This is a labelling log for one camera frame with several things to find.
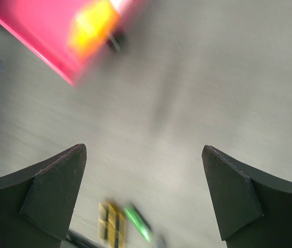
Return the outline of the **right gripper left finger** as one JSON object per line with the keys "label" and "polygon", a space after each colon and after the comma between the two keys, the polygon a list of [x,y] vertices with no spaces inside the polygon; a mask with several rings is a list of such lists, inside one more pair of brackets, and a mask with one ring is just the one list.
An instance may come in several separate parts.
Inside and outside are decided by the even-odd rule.
{"label": "right gripper left finger", "polygon": [[60,247],[87,159],[85,144],[0,177],[0,247]]}

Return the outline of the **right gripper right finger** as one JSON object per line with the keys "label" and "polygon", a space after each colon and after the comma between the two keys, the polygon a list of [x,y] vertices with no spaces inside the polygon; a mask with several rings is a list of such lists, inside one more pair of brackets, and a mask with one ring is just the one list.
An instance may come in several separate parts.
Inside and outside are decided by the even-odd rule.
{"label": "right gripper right finger", "polygon": [[292,182],[209,145],[202,161],[227,247],[292,247]]}

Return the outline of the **orange tube white cap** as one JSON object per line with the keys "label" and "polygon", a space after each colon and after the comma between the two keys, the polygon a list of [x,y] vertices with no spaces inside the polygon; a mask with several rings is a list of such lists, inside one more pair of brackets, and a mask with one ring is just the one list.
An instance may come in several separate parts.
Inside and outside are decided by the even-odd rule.
{"label": "orange tube white cap", "polygon": [[75,15],[69,32],[69,47],[84,59],[96,51],[119,21],[111,1],[88,2]]}

